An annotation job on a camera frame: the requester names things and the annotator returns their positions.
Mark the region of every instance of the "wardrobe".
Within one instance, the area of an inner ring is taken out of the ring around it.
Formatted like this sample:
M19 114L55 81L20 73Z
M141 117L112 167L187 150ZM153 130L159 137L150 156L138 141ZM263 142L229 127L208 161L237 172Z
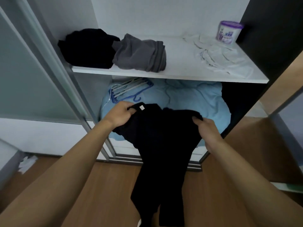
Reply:
M122 76L221 82L231 113L226 137L303 49L303 0L0 0L0 7L1 33L7 32L0 42L0 139L32 153L68 151L98 122L109 84ZM247 79L202 69L182 39L215 37L221 20L245 25L234 47L254 70ZM85 28L163 41L166 69L68 64L58 40ZM197 147L188 169L200 171L208 154ZM131 143L110 138L98 160L142 164Z

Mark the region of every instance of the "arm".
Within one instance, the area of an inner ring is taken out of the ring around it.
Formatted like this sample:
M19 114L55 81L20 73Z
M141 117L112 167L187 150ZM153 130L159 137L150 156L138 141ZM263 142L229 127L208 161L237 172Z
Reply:
M87 135L0 215L1 226L54 226L63 221L78 198L109 133L128 121L135 110L120 102Z
M220 162L241 193L255 221L262 226L303 226L303 208L275 188L219 134L214 121L193 118L207 150Z

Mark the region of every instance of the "dark clothing pile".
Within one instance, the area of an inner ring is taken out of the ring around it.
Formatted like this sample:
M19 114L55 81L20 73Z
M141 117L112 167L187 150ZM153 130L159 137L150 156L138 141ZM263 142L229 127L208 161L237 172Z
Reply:
M116 51L112 48L118 37L108 35L102 29L83 29L68 34L58 46L64 59L74 66L106 68L113 66Z
M112 47L116 51L113 63L121 69L159 72L166 67L166 52L162 41L142 41L125 34L120 42L114 41Z
M182 185L191 154L201 140L192 116L202 117L191 110L162 110L157 104L138 103L132 108L137 112L114 132L131 142L143 160L131 194L141 227L151 227L159 206L160 226L184 226Z
M58 46L73 66L109 69L114 63L121 69L146 72L159 72L166 67L162 41L142 41L129 34L120 42L102 29L83 29L68 34Z

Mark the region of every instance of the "white shelf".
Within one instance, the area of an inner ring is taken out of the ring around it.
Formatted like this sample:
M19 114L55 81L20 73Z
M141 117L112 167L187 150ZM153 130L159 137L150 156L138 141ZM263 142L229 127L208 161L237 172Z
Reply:
M166 49L166 69L159 73L145 72L138 70L124 70L113 65L110 69L86 68L73 66L72 70L79 73L95 73L102 75L116 76L134 76L148 78L167 78L181 80L206 80L221 82L241 82L241 83L260 83L266 84L268 78L261 70L249 59L244 51L237 45L238 52L249 60L249 65L254 69L253 74L244 79L238 76L232 76L226 72L213 72L205 68L199 61L195 59L197 47L193 44L185 42L182 38L160 37L160 36L138 36L139 39L152 39L155 41L163 41Z

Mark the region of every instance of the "purple lid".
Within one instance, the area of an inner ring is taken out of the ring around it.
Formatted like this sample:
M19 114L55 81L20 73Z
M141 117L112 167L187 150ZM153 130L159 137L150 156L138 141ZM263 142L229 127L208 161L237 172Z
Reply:
M223 21L220 22L220 24L224 25L224 26L234 28L234 29L243 29L244 28L244 25L242 25L238 22L235 22L235 21L223 20Z

